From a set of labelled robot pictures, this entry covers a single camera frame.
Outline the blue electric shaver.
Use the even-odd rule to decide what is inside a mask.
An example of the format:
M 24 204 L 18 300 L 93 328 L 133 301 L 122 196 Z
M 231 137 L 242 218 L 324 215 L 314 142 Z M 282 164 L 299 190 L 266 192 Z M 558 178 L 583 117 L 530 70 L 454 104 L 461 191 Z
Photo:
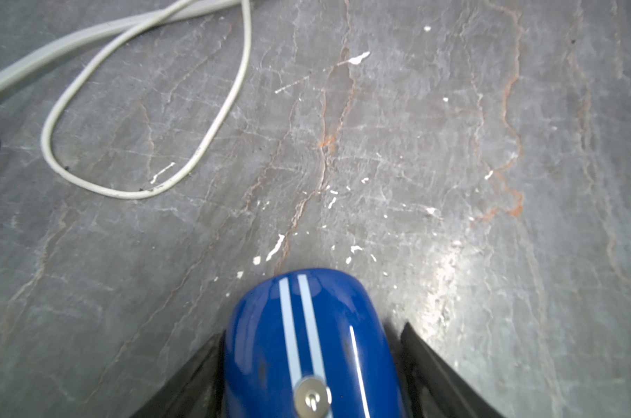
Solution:
M 404 417 L 390 345 L 362 283 L 327 268 L 262 282 L 224 343 L 226 417 Z

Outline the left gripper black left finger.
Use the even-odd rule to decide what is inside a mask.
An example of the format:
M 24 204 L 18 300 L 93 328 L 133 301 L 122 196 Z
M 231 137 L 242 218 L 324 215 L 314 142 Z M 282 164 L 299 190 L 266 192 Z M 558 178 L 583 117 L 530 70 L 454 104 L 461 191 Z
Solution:
M 226 333 L 214 334 L 135 417 L 221 417 Z

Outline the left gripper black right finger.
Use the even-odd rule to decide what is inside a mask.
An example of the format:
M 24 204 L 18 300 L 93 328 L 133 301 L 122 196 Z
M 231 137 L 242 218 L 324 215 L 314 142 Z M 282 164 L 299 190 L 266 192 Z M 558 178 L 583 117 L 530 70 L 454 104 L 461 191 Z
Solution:
M 503 417 L 410 323 L 404 325 L 399 342 L 400 383 L 410 417 Z

